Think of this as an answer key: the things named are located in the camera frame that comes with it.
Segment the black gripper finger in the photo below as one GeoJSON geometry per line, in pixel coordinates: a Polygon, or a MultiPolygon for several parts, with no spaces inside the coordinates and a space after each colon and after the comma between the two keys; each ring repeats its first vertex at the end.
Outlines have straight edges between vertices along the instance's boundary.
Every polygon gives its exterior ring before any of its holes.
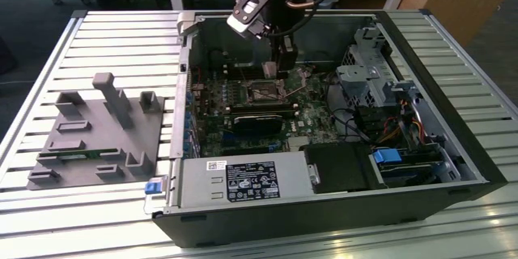
{"type": "Polygon", "coordinates": [[[279,38],[279,48],[276,51],[276,78],[285,79],[288,71],[295,67],[299,50],[292,41],[292,36],[279,38]]]}

